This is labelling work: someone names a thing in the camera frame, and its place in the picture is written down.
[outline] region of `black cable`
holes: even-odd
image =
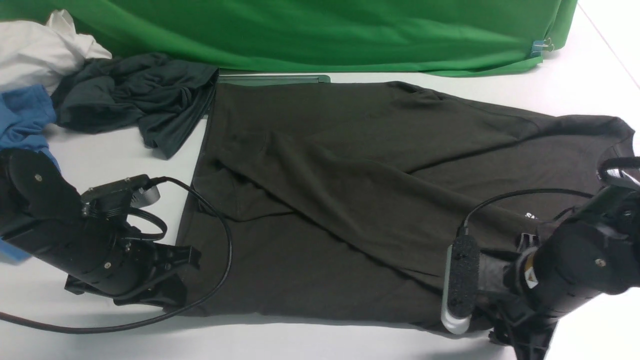
[[[640,157],[634,156],[629,158],[611,158],[603,161],[598,167],[598,177],[605,184],[610,184],[612,176],[609,170],[623,170],[640,168]]]
[[[469,227],[469,220],[471,219],[471,216],[474,213],[476,213],[476,211],[484,208],[485,206],[493,204],[496,201],[508,199],[510,197],[516,197],[516,196],[521,196],[521,195],[530,195],[530,194],[535,194],[535,193],[561,193],[561,194],[566,194],[566,195],[575,195],[575,196],[579,196],[579,197],[585,197],[585,198],[588,198],[588,199],[593,197],[593,195],[591,195],[590,193],[579,192],[577,190],[557,189],[557,188],[529,189],[529,190],[519,190],[517,192],[503,193],[502,195],[494,196],[491,199],[482,201],[480,204],[478,204],[476,207],[474,207],[471,211],[469,211],[469,214],[467,214],[465,219],[462,221],[462,224],[460,224],[460,227],[458,228],[458,235],[457,236],[460,236],[462,234],[469,235],[469,228],[468,227]]]
[[[198,201],[200,201],[205,207],[207,207],[209,210],[211,210],[211,212],[214,213],[218,217],[218,219],[222,223],[222,226],[225,228],[225,234],[227,235],[227,243],[228,243],[227,267],[225,269],[224,274],[222,275],[222,278],[218,282],[218,284],[208,294],[204,295],[202,298],[200,298],[196,302],[193,302],[193,303],[191,303],[191,304],[189,304],[187,306],[181,307],[180,309],[173,310],[173,311],[171,311],[169,313],[162,314],[162,315],[156,316],[154,318],[150,318],[150,319],[146,319],[146,320],[142,320],[142,321],[138,321],[138,322],[133,322],[133,323],[128,323],[128,324],[125,324],[125,325],[116,325],[116,326],[108,326],[108,327],[66,327],[66,326],[58,326],[58,325],[51,325],[51,324],[48,324],[48,323],[36,322],[36,321],[33,321],[33,320],[24,319],[24,318],[21,318],[21,317],[18,317],[18,316],[9,315],[9,314],[2,313],[2,312],[0,312],[0,320],[4,320],[4,321],[10,322],[10,323],[14,323],[16,325],[22,325],[22,326],[30,327],[32,329],[51,331],[51,332],[59,332],[59,333],[62,333],[62,334],[79,334],[79,335],[82,335],[82,334],[105,334],[105,333],[108,333],[108,332],[126,331],[126,330],[137,329],[139,327],[143,327],[143,326],[147,326],[147,325],[152,325],[152,324],[161,322],[163,320],[167,320],[169,318],[172,318],[172,317],[174,317],[176,315],[182,314],[185,311],[189,311],[190,309],[193,309],[196,306],[202,305],[204,302],[206,302],[209,299],[211,299],[211,297],[213,297],[213,295],[215,295],[218,292],[218,290],[222,287],[222,285],[225,283],[225,281],[227,280],[227,277],[229,275],[229,272],[231,271],[231,262],[232,262],[232,257],[233,257],[233,239],[231,237],[231,229],[229,228],[229,224],[225,220],[225,217],[209,201],[207,201],[204,197],[202,197],[202,195],[200,195],[192,187],[188,186],[187,184],[183,183],[182,181],[179,181],[179,180],[174,179],[172,177],[157,177],[155,179],[152,179],[151,181],[152,181],[153,185],[170,182],[170,183],[174,183],[174,184],[178,185],[179,187],[187,190],[191,195],[193,195],[196,199],[198,199]]]
[[[166,235],[166,231],[169,229],[164,221],[161,218],[149,213],[148,211],[144,211],[142,209],[129,208],[127,210],[127,214],[132,215],[137,218],[141,218],[158,226],[161,233],[156,234],[147,234],[141,233],[140,231],[131,232],[130,234],[126,234],[121,239],[123,240],[132,240],[132,241],[158,241],[162,240]]]

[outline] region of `green cloth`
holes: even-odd
[[[523,72],[564,46],[577,0],[2,0],[0,19],[67,9],[114,55],[161,51],[266,72]]]

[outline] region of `white table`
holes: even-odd
[[[463,79],[406,73],[330,75],[336,83],[401,80],[551,115],[617,115],[632,127],[640,127],[640,90],[580,10],[568,45],[527,74]],[[205,121],[201,121],[169,161],[153,157],[142,145],[137,129],[87,136],[52,127],[49,141],[67,181],[83,192],[90,186],[143,173],[190,182],[204,129]],[[163,199],[149,211],[170,226],[166,241],[171,243],[186,194],[170,185],[163,185],[161,192]],[[115,307],[108,299],[68,293],[63,290],[65,274],[36,259],[20,266],[0,263],[0,272],[0,308],[15,315],[61,325],[104,326],[159,312],[145,306]],[[547,359],[639,359],[639,323],[640,291],[598,297],[561,321]],[[511,349],[489,344],[486,334],[452,340],[411,328],[260,316],[174,318],[144,329],[94,336],[67,336],[0,323],[3,360],[513,358]]]

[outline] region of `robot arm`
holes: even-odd
[[[69,274],[65,289],[110,297],[116,305],[182,307],[186,288],[177,275],[198,268],[193,247],[154,243],[166,225],[140,208],[159,199],[148,176],[89,189],[80,196],[41,153],[0,152],[0,236]],[[127,216],[162,232],[143,234]]]
[[[461,334],[482,309],[493,342],[512,345],[519,360],[542,360],[560,318],[598,294],[640,286],[640,187],[609,182],[544,243],[523,234],[519,253],[480,249],[460,232],[447,260],[444,325]]]

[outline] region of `dark olive t-shirt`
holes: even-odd
[[[616,117],[552,117],[400,82],[219,85],[193,185],[228,217],[234,264],[190,314],[442,330],[445,254],[463,217],[515,190],[595,193],[597,164],[632,156],[633,133]],[[537,219],[583,201],[508,199],[472,230],[482,247],[515,250]],[[193,301],[220,278],[225,235],[189,200],[178,244],[203,252],[201,270],[182,273]]]

